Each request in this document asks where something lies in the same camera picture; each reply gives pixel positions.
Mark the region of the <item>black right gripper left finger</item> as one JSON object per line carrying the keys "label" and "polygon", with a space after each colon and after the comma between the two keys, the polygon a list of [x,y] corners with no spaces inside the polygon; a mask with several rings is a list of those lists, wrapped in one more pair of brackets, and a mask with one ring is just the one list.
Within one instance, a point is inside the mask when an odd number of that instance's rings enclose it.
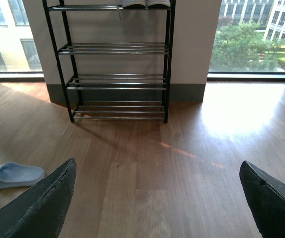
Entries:
{"label": "black right gripper left finger", "polygon": [[76,161],[51,174],[0,209],[0,238],[57,238],[74,194]]}

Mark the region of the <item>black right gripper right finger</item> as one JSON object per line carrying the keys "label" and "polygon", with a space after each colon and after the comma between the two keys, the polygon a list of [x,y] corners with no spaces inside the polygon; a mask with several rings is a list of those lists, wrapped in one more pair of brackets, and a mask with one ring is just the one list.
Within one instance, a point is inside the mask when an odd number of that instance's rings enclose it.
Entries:
{"label": "black right gripper right finger", "polygon": [[285,184],[249,161],[239,171],[256,226],[264,238],[285,238]]}

